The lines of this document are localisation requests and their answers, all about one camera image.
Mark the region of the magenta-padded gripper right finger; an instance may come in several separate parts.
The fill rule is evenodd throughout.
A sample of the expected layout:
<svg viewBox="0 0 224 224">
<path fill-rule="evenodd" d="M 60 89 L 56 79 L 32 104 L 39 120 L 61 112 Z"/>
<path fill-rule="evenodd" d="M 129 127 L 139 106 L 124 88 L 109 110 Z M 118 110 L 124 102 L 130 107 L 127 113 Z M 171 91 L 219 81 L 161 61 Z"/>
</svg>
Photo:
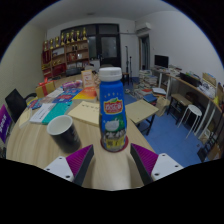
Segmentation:
<svg viewBox="0 0 224 224">
<path fill-rule="evenodd" d="M 182 169 L 182 166 L 168 154 L 156 154 L 134 143 L 131 144 L 130 153 L 144 185 Z"/>
</svg>

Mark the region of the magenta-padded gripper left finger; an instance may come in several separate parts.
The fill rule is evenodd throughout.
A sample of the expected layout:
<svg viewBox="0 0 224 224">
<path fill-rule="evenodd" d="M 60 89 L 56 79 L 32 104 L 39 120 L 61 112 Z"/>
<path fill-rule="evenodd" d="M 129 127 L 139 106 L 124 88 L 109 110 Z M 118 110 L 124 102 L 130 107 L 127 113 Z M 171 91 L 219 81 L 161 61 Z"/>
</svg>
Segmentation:
<svg viewBox="0 0 224 224">
<path fill-rule="evenodd" d="M 89 145 L 67 157 L 57 157 L 45 171 L 81 186 L 93 156 L 94 147 Z"/>
</svg>

